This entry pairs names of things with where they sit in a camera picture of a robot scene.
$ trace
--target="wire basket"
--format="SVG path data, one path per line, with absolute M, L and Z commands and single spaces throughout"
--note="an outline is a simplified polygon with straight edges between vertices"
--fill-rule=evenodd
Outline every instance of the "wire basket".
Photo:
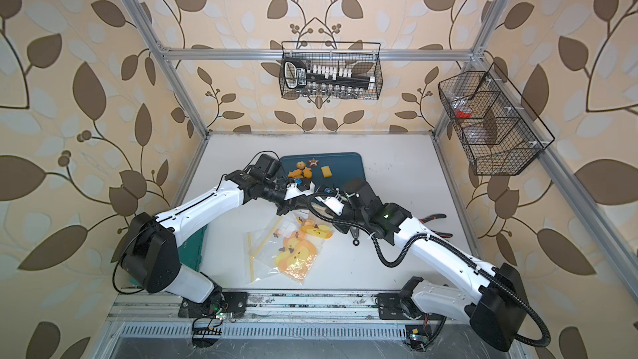
M 383 86 L 380 49 L 380 43 L 361 41 L 282 42 L 281 96 L 378 100 Z
M 476 175 L 518 175 L 555 140 L 518 89 L 522 104 L 507 98 L 498 83 L 501 75 L 492 65 L 487 72 L 467 71 L 438 84 L 443 108 Z M 539 136 L 525 113 L 550 138 Z

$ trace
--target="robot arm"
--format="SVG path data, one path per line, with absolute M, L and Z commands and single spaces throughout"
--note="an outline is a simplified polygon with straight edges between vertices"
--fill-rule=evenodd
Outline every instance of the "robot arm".
M 387 267 L 397 266 L 409 250 L 458 288 L 421 283 L 421 278 L 413 277 L 401 292 L 401 306 L 411 317 L 419 317 L 421 312 L 449 315 L 469 323 L 486 342 L 504 351 L 514 338 L 547 346 L 549 332 L 528 306 L 516 269 L 507 264 L 499 269 L 443 241 L 409 211 L 397 204 L 382 203 L 362 179 L 349 182 L 343 192 L 321 187 L 315 193 L 315 186 L 307 179 L 299 183 L 276 178 L 280 165 L 263 154 L 255 165 L 229 174 L 219 186 L 177 208 L 155 217 L 146 213 L 136 216 L 120 243 L 126 248 L 119 264 L 150 293 L 168 291 L 195 303 L 205 302 L 218 286 L 182 265 L 177 247 L 222 213 L 262 198 L 277 204 L 280 215 L 308 209 L 342 233 L 350 227 L 362 229 L 372 236 L 379 259 Z M 313 199 L 322 202 L 332 217 L 319 213 L 311 204 Z M 383 257 L 378 245 L 381 239 L 403 247 L 394 262 Z M 544 331 L 543 339 L 523 340 L 525 337 L 516 334 L 526 313 Z

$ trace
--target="white table surface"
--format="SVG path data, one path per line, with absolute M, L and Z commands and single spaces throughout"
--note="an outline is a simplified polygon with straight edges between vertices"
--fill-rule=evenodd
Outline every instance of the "white table surface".
M 428 227 L 453 233 L 451 243 L 470 251 L 430 135 L 213 135 L 185 201 L 214 187 L 222 174 L 242 169 L 262 150 L 274 150 L 280 157 L 357 152 L 366 180 L 384 203 L 397 203 L 417 217 L 446 214 L 446 219 L 434 220 Z M 365 233 L 355 247 L 350 234 L 338 231 L 323 244 L 303 284 L 283 274 L 247 283 L 244 233 L 267 227 L 274 215 L 274 204 L 253 200 L 213 220 L 204 237 L 200 271 L 223 288 L 237 289 L 398 290 L 412 276 L 449 283 L 410 254 L 398 267 L 384 267 Z M 400 252 L 385 242 L 381 249 L 391 261 Z

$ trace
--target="clear plastic bag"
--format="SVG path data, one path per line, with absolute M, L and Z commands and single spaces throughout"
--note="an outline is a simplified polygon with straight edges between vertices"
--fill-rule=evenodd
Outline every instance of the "clear plastic bag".
M 302 283 L 332 234 L 331 226 L 313 215 L 308 219 L 307 211 L 277 216 L 265 229 L 246 233 L 247 282 L 282 273 Z

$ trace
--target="wallpaper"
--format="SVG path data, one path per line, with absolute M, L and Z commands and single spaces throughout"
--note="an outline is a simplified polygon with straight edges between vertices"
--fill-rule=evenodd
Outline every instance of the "wallpaper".
M 638 251 L 638 0 L 512 0 L 488 46 Z
M 516 177 L 477 177 L 455 133 L 439 142 L 483 258 L 520 272 L 531 307 L 549 327 L 539 359 L 633 358 L 638 305 L 538 161 Z M 526 318 L 521 334 L 539 338 Z
M 486 51 L 634 250 L 637 3 L 511 0 Z M 477 177 L 451 127 L 440 141 L 485 259 L 521 272 L 552 333 L 538 357 L 634 357 L 638 307 L 538 161 L 516 177 Z M 524 332 L 538 336 L 532 322 Z
M 434 129 L 443 110 L 436 84 L 458 72 L 454 61 L 384 61 L 381 67 L 379 100 L 283 99 L 274 76 L 279 75 L 275 62 L 184 60 L 178 72 L 213 132 Z
M 168 208 L 199 139 L 118 0 L 0 0 L 0 18 L 2 356 L 86 357 L 122 231 Z
M 172 48 L 268 48 L 270 41 L 379 42 L 468 49 L 491 0 L 140 0 Z

